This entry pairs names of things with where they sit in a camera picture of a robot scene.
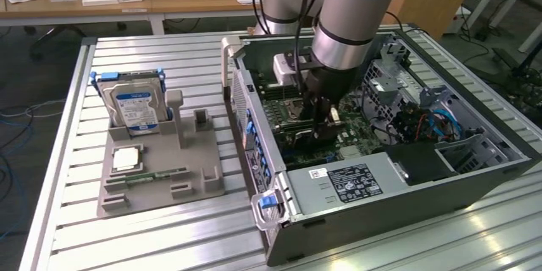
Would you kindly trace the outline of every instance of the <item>metal frame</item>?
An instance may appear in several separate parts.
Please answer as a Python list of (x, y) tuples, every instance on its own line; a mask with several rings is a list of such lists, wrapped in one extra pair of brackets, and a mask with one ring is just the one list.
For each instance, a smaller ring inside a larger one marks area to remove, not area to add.
[(96, 22), (132, 22), (148, 21), (151, 23), (152, 35), (164, 35), (163, 21), (176, 18), (207, 18), (207, 17), (238, 17), (251, 16), (252, 10), (232, 11), (200, 11), (179, 13), (147, 13), (147, 9), (127, 9), (126, 14), (96, 15), (96, 16), (67, 16), (67, 17), (31, 17), (31, 18), (0, 18), (0, 27), (25, 25), (63, 25), (75, 23)]
[[(542, 166), (505, 183), (473, 206), (274, 269), (266, 268), (260, 233), (223, 107), (220, 40), (244, 32), (112, 37), (83, 46), (32, 221), (20, 270), (495, 270), (542, 266)], [(542, 131), (469, 69), (418, 31), (409, 33), (450, 75), (542, 152)], [(182, 88), (182, 116), (204, 108), (214, 119), (227, 194), (97, 221), (96, 194), (107, 112), (89, 69), (162, 65), (170, 88)], [(438, 85), (423, 63), (411, 70)]]
[[(490, 24), (491, 27), (497, 27), (497, 25), (502, 21), (502, 18), (510, 11), (515, 1), (517, 0), (506, 0), (505, 5), (502, 6), (501, 10), (497, 12), (495, 17), (491, 20), (491, 24)], [(467, 26), (470, 29), (473, 28), (474, 22), (477, 22), (477, 19), (481, 16), (481, 14), (485, 10), (485, 7), (487, 6), (489, 3), (490, 3), (490, 0), (481, 0), (481, 3), (478, 4), (477, 8), (474, 9), (473, 14), (470, 15), (470, 17), (467, 19)], [(529, 49), (533, 47), (534, 43), (537, 42), (537, 39), (541, 38), (541, 36), (542, 36), (542, 23), (534, 30), (533, 34), (527, 37), (527, 39), (525, 40), (521, 47), (518, 48), (519, 52), (526, 53), (529, 51)]]

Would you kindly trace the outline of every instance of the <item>wooden table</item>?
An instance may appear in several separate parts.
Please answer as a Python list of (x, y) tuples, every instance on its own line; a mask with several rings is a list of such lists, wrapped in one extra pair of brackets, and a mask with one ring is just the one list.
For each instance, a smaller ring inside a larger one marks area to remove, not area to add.
[(80, 0), (0, 3), (0, 26), (147, 20), (155, 35), (164, 34), (166, 19), (252, 15), (251, 6), (240, 5), (236, 0), (143, 0), (104, 6), (83, 6)]

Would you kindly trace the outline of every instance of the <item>motherboard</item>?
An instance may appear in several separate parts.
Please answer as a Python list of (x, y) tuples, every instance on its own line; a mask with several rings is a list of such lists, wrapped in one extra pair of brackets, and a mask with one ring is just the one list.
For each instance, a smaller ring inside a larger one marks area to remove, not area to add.
[(354, 96), (343, 98), (339, 104), (343, 128), (336, 138), (324, 146), (298, 144), (300, 135), (311, 132), (312, 121), (300, 119), (302, 98), (287, 94), (295, 92), (295, 88), (282, 87), (282, 90), (284, 95), (274, 96), (278, 99), (266, 100), (264, 94), (262, 104), (287, 169), (370, 155), (382, 147), (383, 143), (374, 134), (370, 120), (360, 114), (358, 99)]

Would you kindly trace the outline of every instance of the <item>barcode sticker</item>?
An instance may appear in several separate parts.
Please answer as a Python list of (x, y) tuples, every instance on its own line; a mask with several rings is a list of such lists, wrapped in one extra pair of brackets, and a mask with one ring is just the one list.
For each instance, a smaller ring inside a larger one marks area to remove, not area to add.
[(144, 13), (147, 12), (147, 9), (123, 9), (123, 13)]
[(311, 175), (311, 179), (327, 177), (328, 176), (328, 170), (326, 168), (311, 169), (308, 171), (308, 175)]

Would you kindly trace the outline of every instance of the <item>hard drive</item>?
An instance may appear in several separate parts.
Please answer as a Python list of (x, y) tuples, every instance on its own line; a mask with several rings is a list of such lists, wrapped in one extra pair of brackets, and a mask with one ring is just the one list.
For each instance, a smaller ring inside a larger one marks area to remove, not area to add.
[(92, 72), (91, 78), (110, 112), (111, 126), (126, 126), (134, 136), (158, 132), (159, 122), (171, 119), (163, 70), (101, 75)]

